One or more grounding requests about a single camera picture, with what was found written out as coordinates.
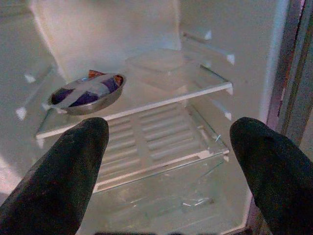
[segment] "stainless steel bowl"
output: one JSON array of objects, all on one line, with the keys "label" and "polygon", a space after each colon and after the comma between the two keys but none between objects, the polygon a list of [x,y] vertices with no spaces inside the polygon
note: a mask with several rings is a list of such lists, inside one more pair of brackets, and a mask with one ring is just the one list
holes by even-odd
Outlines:
[{"label": "stainless steel bowl", "polygon": [[[104,97],[101,97],[94,102],[83,104],[83,105],[78,105],[78,106],[73,106],[73,107],[62,108],[62,110],[65,110],[70,115],[85,115],[85,114],[94,113],[96,111],[99,111],[101,109],[108,107],[109,105],[113,104],[122,94],[123,86],[126,82],[126,77],[124,75],[121,75],[121,76],[123,77],[123,83],[114,92],[107,94]],[[52,105],[51,99],[52,99],[52,95],[48,99],[49,105]]]}]

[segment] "dark fabric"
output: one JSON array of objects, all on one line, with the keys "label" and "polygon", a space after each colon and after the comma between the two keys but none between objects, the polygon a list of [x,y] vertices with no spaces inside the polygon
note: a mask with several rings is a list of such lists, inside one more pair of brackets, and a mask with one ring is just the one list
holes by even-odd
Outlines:
[{"label": "dark fabric", "polygon": [[66,131],[0,207],[0,234],[74,235],[108,140],[108,124],[99,117]]},{"label": "dark fabric", "polygon": [[313,164],[287,137],[243,117],[231,144],[274,235],[313,234]]}]

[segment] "refrigerator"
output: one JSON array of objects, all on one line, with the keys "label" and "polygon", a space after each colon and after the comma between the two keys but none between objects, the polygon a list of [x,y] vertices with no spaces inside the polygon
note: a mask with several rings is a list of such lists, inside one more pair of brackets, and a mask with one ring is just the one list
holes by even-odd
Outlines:
[{"label": "refrigerator", "polygon": [[[267,121],[288,7],[1,1],[0,203],[64,131],[102,117],[109,144],[78,235],[244,228],[252,196],[229,129],[241,117]],[[50,109],[50,94],[88,70],[125,75],[121,97],[89,115]]]}]

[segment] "refrigerator shelf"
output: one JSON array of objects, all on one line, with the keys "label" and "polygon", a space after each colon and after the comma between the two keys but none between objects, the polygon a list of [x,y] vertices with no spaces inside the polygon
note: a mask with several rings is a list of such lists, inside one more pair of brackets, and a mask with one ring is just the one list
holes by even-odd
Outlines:
[{"label": "refrigerator shelf", "polygon": [[192,107],[173,103],[109,121],[93,192],[229,152]]},{"label": "refrigerator shelf", "polygon": [[89,117],[102,117],[105,120],[121,118],[130,114],[153,109],[163,105],[187,100],[200,95],[226,90],[232,94],[232,83],[225,81],[213,72],[201,67],[198,75],[181,81],[183,86],[169,92],[138,81],[135,74],[127,76],[127,83],[121,97],[109,107],[89,115],[70,116],[49,110],[37,134],[37,139],[65,132],[80,121]]}]

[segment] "plastic container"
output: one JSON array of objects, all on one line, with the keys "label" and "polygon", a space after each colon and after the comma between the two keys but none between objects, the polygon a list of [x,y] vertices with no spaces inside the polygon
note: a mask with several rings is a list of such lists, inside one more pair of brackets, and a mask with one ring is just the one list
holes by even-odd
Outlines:
[{"label": "plastic container", "polygon": [[128,58],[126,65],[129,74],[140,81],[173,91],[197,76],[199,61],[179,50],[157,49]]}]

